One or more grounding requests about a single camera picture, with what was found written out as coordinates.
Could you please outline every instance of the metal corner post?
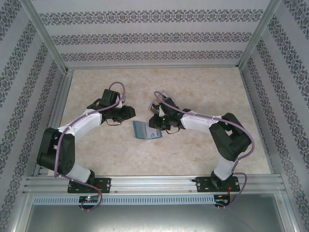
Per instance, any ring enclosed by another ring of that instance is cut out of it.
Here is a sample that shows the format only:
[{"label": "metal corner post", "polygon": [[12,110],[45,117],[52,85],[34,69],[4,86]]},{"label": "metal corner post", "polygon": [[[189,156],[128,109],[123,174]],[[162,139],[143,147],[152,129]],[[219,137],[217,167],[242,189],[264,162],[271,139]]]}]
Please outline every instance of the metal corner post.
[{"label": "metal corner post", "polygon": [[270,22],[272,16],[274,15],[277,7],[279,6],[281,0],[270,0],[267,8],[265,9],[264,14],[262,15],[261,20],[259,21],[253,35],[251,36],[248,45],[246,46],[245,50],[243,51],[238,67],[240,70],[243,70],[244,66],[246,65],[248,59],[252,51],[254,50],[256,44],[260,40],[264,30],[266,29],[268,23]]},{"label": "metal corner post", "polygon": [[74,70],[68,70],[66,75],[62,78],[59,93],[56,98],[55,106],[49,121],[49,127],[58,128],[60,126],[64,107],[66,106],[71,81],[73,78]]},{"label": "metal corner post", "polygon": [[48,51],[50,52],[53,59],[55,60],[57,66],[61,70],[61,73],[65,74],[68,68],[63,58],[61,57],[61,54],[59,53],[52,37],[48,33],[43,21],[41,20],[39,13],[36,11],[32,3],[32,0],[20,0],[20,3],[22,4],[28,17],[30,18],[31,22],[33,23],[34,27],[36,28],[43,42],[45,43]]}]

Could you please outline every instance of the wire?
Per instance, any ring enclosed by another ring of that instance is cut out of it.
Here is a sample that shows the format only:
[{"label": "wire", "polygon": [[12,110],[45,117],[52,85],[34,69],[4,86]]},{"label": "wire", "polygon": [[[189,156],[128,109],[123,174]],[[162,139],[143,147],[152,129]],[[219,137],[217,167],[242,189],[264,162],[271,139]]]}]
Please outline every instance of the wire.
[{"label": "wire", "polygon": [[237,199],[240,197],[241,193],[245,189],[246,184],[247,184],[247,180],[248,180],[247,175],[245,173],[234,173],[234,174],[236,174],[236,175],[244,175],[245,176],[245,181],[243,182],[243,185],[242,185],[239,193],[237,194],[236,198],[229,205],[227,205],[226,207],[230,207],[232,204],[234,204],[237,201]]},{"label": "wire", "polygon": [[[62,132],[62,134],[60,135],[60,138],[59,138],[59,141],[58,141],[58,144],[57,144],[57,150],[56,150],[55,168],[54,168],[54,178],[57,178],[58,176],[60,176],[59,173],[58,173],[59,151],[60,151],[61,142],[62,142],[62,139],[63,139],[63,136],[65,135],[65,133],[66,133],[76,122],[78,122],[78,121],[81,120],[82,118],[87,117],[87,116],[92,115],[92,114],[95,114],[95,113],[98,113],[98,112],[102,112],[102,111],[111,109],[111,108],[117,106],[117,105],[125,98],[126,88],[125,88],[125,86],[124,86],[121,82],[118,82],[118,81],[113,82],[113,83],[110,85],[109,89],[111,89],[111,87],[112,87],[113,85],[115,85],[115,84],[120,84],[120,85],[122,86],[122,89],[123,89],[123,93],[122,93],[120,99],[119,99],[115,104],[110,105],[110,106],[108,106],[108,107],[105,107],[105,108],[103,108],[103,109],[99,109],[99,110],[92,111],[92,112],[90,112],[90,113],[88,113],[88,114],[81,115],[80,117],[78,117],[77,119],[75,119],[74,121],[72,121],[72,122],[68,125],[68,127],[66,127],[66,128],[64,129],[64,131]],[[89,212],[89,211],[91,211],[91,210],[94,210],[95,208],[97,208],[97,207],[101,204],[103,196],[102,196],[102,192],[101,192],[100,189],[98,189],[97,187],[95,187],[95,186],[93,186],[93,185],[90,185],[90,184],[87,184],[87,183],[84,183],[84,182],[81,182],[81,181],[78,181],[78,180],[74,180],[74,179],[72,179],[72,178],[70,178],[70,177],[68,177],[68,176],[66,176],[66,175],[61,175],[61,176],[63,176],[64,178],[67,178],[67,179],[69,179],[69,180],[71,180],[71,181],[74,181],[74,182],[76,182],[76,183],[78,183],[78,184],[91,187],[91,188],[93,188],[93,189],[95,189],[96,191],[99,192],[100,200],[98,201],[98,203],[97,203],[96,205],[94,205],[91,209],[84,209],[84,208],[83,208],[84,202],[82,202],[82,205],[81,205],[82,210],[86,210],[87,212]]]},{"label": "wire", "polygon": [[242,186],[241,190],[239,191],[237,197],[234,199],[234,201],[231,202],[228,206],[225,206],[225,208],[226,208],[226,207],[230,207],[230,206],[231,206],[232,204],[234,204],[234,203],[237,201],[237,199],[240,197],[241,193],[243,192],[243,190],[244,190],[244,188],[245,188],[245,186],[246,186],[246,184],[247,184],[247,175],[246,175],[245,173],[236,173],[236,172],[234,172],[234,170],[235,170],[235,168],[236,168],[236,166],[237,166],[237,164],[239,163],[240,160],[242,160],[243,158],[248,157],[249,155],[251,155],[251,154],[253,153],[254,148],[255,148],[255,143],[254,143],[253,137],[250,135],[250,133],[249,133],[246,129],[244,129],[242,126],[240,126],[240,125],[238,125],[238,124],[236,124],[236,123],[234,123],[234,122],[231,122],[231,121],[228,121],[228,120],[224,120],[224,119],[222,119],[222,118],[218,118],[218,117],[214,117],[214,116],[201,115],[201,114],[196,114],[196,113],[185,112],[185,111],[180,110],[180,109],[178,109],[178,108],[176,108],[176,107],[173,107],[173,106],[171,106],[170,104],[168,104],[168,103],[166,103],[165,101],[163,101],[164,95],[163,95],[162,93],[160,93],[160,92],[158,92],[158,91],[155,91],[155,92],[154,92],[154,95],[155,95],[155,97],[156,97],[158,100],[160,100],[164,105],[166,105],[167,107],[169,107],[169,108],[171,108],[171,109],[173,109],[173,110],[176,110],[176,111],[178,111],[178,112],[180,112],[180,113],[182,113],[182,114],[191,115],[191,116],[198,116],[198,117],[204,117],[204,118],[207,118],[207,119],[216,120],[216,121],[221,121],[221,122],[230,124],[230,125],[232,125],[232,126],[234,126],[234,127],[237,127],[238,129],[241,129],[241,130],[249,137],[249,139],[251,140],[251,144],[252,144],[251,150],[250,150],[247,154],[245,154],[245,155],[239,157],[239,158],[236,160],[236,162],[235,162],[235,164],[234,164],[234,166],[233,166],[233,168],[232,168],[232,172],[233,172],[234,174],[242,174],[242,175],[244,175],[244,176],[245,176],[245,181],[244,181],[243,186]]},{"label": "wire", "polygon": [[231,187],[230,186],[227,186],[227,195],[228,195],[228,201],[231,199]]},{"label": "wire", "polygon": [[180,131],[180,128],[178,128],[178,131],[176,131],[176,132],[174,132],[174,133],[169,133],[167,129],[165,129],[165,131],[166,131],[167,134],[175,134],[175,133],[177,133],[178,131]]},{"label": "wire", "polygon": [[122,124],[122,122],[120,122],[119,124],[108,124],[107,120],[106,120],[106,124],[109,126],[120,126]]},{"label": "wire", "polygon": [[222,207],[224,207],[224,209],[228,208],[228,207],[231,207],[231,205],[233,205],[238,200],[238,198],[240,197],[241,193],[243,192],[243,190],[245,189],[246,184],[247,184],[248,178],[247,178],[247,175],[245,173],[234,173],[234,174],[236,174],[236,175],[240,175],[240,174],[244,175],[245,181],[243,182],[243,185],[242,185],[239,193],[237,194],[236,198],[229,205],[225,206],[225,205],[223,205],[221,203],[216,203],[216,205],[222,206]]},{"label": "wire", "polygon": [[173,109],[173,110],[176,110],[176,111],[178,111],[178,112],[180,112],[180,113],[182,113],[182,114],[191,115],[191,116],[198,116],[198,117],[204,117],[204,118],[211,119],[211,120],[221,121],[221,122],[230,124],[230,125],[232,125],[232,126],[234,126],[234,127],[237,127],[238,129],[242,130],[242,131],[248,136],[248,138],[251,140],[252,146],[251,146],[251,150],[250,150],[247,154],[245,154],[245,155],[243,155],[243,156],[241,156],[241,157],[238,157],[238,159],[236,160],[236,162],[235,162],[235,164],[234,164],[234,166],[233,166],[233,168],[232,168],[232,172],[234,172],[234,170],[235,170],[235,168],[236,168],[236,166],[237,166],[237,164],[239,163],[240,160],[242,160],[243,158],[248,157],[249,155],[251,155],[251,154],[253,153],[254,148],[255,148],[254,139],[253,139],[253,137],[250,135],[250,133],[249,133],[246,129],[244,129],[242,126],[240,126],[240,125],[238,125],[238,124],[236,124],[236,123],[234,123],[234,122],[231,122],[231,121],[228,121],[228,120],[224,120],[224,119],[222,119],[222,118],[218,118],[218,117],[214,117],[214,116],[201,115],[201,114],[195,114],[195,113],[193,114],[193,113],[190,113],[190,112],[185,112],[185,111],[180,110],[180,109],[178,109],[178,108],[176,108],[176,107],[173,107],[173,106],[171,106],[170,104],[168,104],[168,103],[166,103],[165,101],[163,101],[164,95],[163,95],[162,93],[160,93],[160,92],[158,92],[158,91],[155,91],[155,92],[154,92],[154,95],[155,95],[155,97],[156,97],[157,99],[159,99],[164,105],[166,105],[166,106],[168,106],[169,108],[171,108],[171,109]]}]

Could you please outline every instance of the black cable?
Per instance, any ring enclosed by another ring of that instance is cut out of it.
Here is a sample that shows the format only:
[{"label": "black cable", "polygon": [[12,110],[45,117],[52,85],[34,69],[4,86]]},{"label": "black cable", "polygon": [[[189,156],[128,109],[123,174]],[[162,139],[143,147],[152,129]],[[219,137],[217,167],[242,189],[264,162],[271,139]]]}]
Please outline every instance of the black cable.
[{"label": "black cable", "polygon": [[165,129],[165,131],[166,131],[167,134],[175,134],[175,133],[177,133],[178,131],[180,131],[180,128],[178,128],[178,131],[176,131],[176,132],[174,132],[174,133],[169,133],[167,129]]},{"label": "black cable", "polygon": [[122,124],[122,122],[120,122],[120,124],[108,124],[108,122],[107,122],[107,120],[106,120],[106,123],[107,123],[107,125],[109,125],[109,126],[120,126],[121,124]]}]

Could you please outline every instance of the black bracket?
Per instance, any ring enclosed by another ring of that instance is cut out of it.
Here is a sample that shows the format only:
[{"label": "black bracket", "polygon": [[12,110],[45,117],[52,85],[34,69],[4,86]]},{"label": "black bracket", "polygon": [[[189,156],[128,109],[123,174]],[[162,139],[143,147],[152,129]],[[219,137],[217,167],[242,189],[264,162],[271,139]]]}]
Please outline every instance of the black bracket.
[{"label": "black bracket", "polygon": [[78,206],[83,209],[91,209],[94,205],[98,203],[98,196],[83,196],[78,199]]},{"label": "black bracket", "polygon": [[231,192],[239,192],[239,182],[236,176],[229,177],[224,181],[224,185],[217,188],[211,181],[211,176],[199,176],[193,182],[196,182],[197,192],[228,192],[230,187]]},{"label": "black bracket", "polygon": [[216,202],[216,207],[227,206],[231,203],[230,195],[214,195],[214,201]]},{"label": "black bracket", "polygon": [[[110,193],[111,179],[110,178],[95,178],[93,186],[99,188],[102,193]],[[94,188],[90,188],[76,182],[70,181],[68,193],[97,193]]]}]

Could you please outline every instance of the enclosure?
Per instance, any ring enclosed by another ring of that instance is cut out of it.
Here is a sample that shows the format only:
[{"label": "enclosure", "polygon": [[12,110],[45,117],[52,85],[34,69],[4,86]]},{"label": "enclosure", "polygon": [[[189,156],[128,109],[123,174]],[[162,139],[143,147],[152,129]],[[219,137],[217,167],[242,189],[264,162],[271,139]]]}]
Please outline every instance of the enclosure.
[{"label": "enclosure", "polygon": [[[0,231],[309,231],[308,0],[0,6]],[[69,194],[67,179],[36,163],[42,136],[115,81],[136,116],[76,144],[76,162],[111,179],[102,206],[80,212],[83,194]],[[231,208],[216,210],[215,194],[192,182],[218,163],[209,133],[135,138],[132,122],[153,116],[154,91],[180,109],[231,112],[252,135],[255,150],[236,168],[247,185]]]}]

